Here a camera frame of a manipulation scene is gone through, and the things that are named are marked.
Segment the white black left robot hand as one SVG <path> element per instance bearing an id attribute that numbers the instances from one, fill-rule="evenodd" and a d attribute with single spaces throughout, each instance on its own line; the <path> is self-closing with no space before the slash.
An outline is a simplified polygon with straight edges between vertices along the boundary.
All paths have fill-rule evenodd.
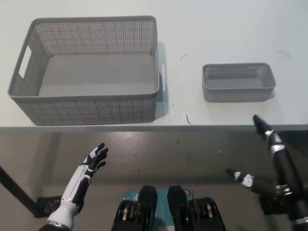
<path id="1" fill-rule="evenodd" d="M 105 148 L 105 144 L 101 143 L 87 155 L 85 160 L 76 168 L 62 195 L 62 200 L 73 203 L 79 211 L 82 209 L 92 177 L 99 168 L 106 164 L 107 152 L 108 148 Z"/>

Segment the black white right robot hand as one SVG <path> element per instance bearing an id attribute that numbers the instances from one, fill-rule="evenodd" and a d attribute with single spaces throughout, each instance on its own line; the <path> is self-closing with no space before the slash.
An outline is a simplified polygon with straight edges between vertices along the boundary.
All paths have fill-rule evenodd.
<path id="1" fill-rule="evenodd" d="M 249 173 L 226 169 L 227 174 L 256 193 L 265 215 L 287 214 L 295 225 L 308 222 L 308 190 L 278 133 L 259 116 L 253 116 L 258 134 L 267 145 L 277 179 L 272 182 Z"/>

